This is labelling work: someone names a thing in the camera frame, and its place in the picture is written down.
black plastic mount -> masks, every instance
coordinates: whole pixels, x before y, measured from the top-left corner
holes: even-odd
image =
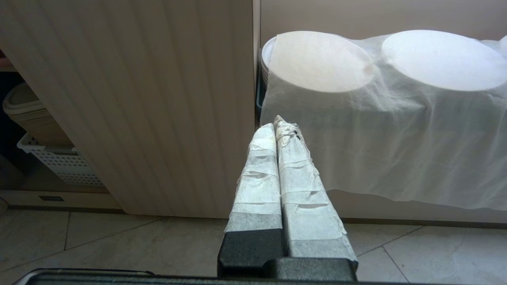
[[[219,278],[357,281],[357,261],[290,258],[282,229],[227,232],[218,257]]]
[[[287,254],[282,229],[225,233],[216,273],[220,277],[264,277],[268,260]]]

vertical wood grain panel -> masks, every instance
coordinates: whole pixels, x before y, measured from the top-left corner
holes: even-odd
[[[126,212],[227,217],[254,132],[251,0],[0,9],[0,47]]]

beige tile floor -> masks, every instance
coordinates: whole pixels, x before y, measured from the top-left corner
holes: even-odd
[[[0,284],[36,268],[215,276],[226,220],[8,210]],[[368,281],[507,284],[507,230],[345,225]]]

white plastic basket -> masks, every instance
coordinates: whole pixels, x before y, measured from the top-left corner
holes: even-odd
[[[21,138],[17,147],[35,155],[67,184],[88,187],[104,186],[75,147],[42,146],[28,133]]]

white wall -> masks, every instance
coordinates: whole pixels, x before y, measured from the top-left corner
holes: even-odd
[[[410,29],[499,40],[507,34],[507,0],[262,0],[262,44],[292,30],[364,39]]]

